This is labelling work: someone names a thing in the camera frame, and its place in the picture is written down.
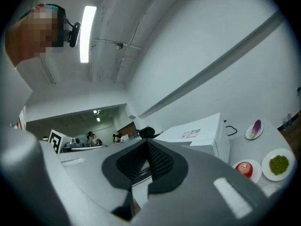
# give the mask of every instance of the desk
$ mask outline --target desk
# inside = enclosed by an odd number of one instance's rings
[[[261,119],[263,124],[262,134],[255,140],[248,140],[245,137],[247,128],[243,128],[243,135],[238,136],[234,139],[230,139],[230,157],[229,165],[233,166],[236,162],[244,159],[252,159],[257,161],[260,165],[264,157],[270,152],[278,148],[285,148],[292,152],[290,146],[280,134],[280,132],[265,118]],[[286,187],[291,181],[295,170],[297,169],[297,163],[295,163],[294,170],[291,174],[281,181],[271,181],[267,179],[264,174],[257,182],[257,185],[261,188],[275,184],[282,188]]]

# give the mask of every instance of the purple eggplant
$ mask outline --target purple eggplant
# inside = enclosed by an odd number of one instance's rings
[[[261,128],[261,121],[257,120],[251,132],[251,139],[253,139],[257,135],[257,133],[260,131],[260,128]]]

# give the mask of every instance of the ceiling light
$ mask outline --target ceiling light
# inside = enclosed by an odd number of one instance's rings
[[[90,33],[91,33],[95,12],[96,12],[96,7],[85,6],[83,20],[81,21],[80,44],[79,44],[79,54],[80,54],[81,63],[89,62]]]

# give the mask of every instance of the apple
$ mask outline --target apple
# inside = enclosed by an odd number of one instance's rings
[[[247,178],[250,178],[253,174],[252,165],[246,161],[241,162],[239,165],[236,166],[235,169],[239,171],[241,174],[244,174]]]

